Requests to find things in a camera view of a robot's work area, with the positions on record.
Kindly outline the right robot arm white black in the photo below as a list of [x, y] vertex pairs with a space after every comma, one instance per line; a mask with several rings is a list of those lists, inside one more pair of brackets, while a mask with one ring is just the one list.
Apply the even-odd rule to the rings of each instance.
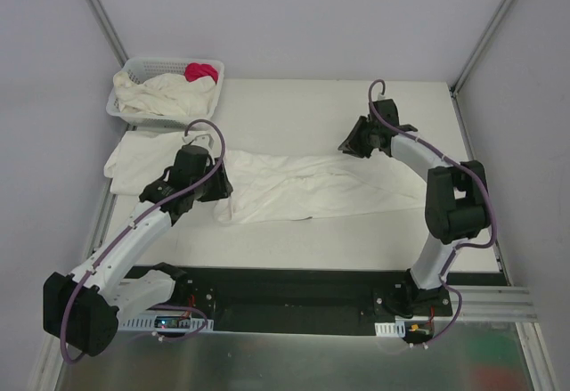
[[428, 237], [395, 297], [407, 313], [418, 315], [444, 287], [458, 251], [490, 248], [496, 241], [485, 168], [476, 160], [458, 163], [450, 159], [419, 137], [414, 126], [402, 125], [393, 100], [370, 101], [369, 110], [338, 149], [359, 159], [378, 150], [404, 163], [426, 183]]

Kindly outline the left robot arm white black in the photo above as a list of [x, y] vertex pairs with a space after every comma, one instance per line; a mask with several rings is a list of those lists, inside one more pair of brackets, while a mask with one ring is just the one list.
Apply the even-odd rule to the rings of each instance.
[[185, 271], [167, 263], [153, 266], [143, 277], [121, 282], [142, 254], [195, 203], [228, 198], [232, 186], [223, 157], [209, 149], [184, 145], [172, 166], [149, 183], [121, 231], [68, 274], [52, 273], [43, 287], [43, 329], [82, 355], [103, 352], [122, 322], [163, 304], [190, 311], [194, 291]]

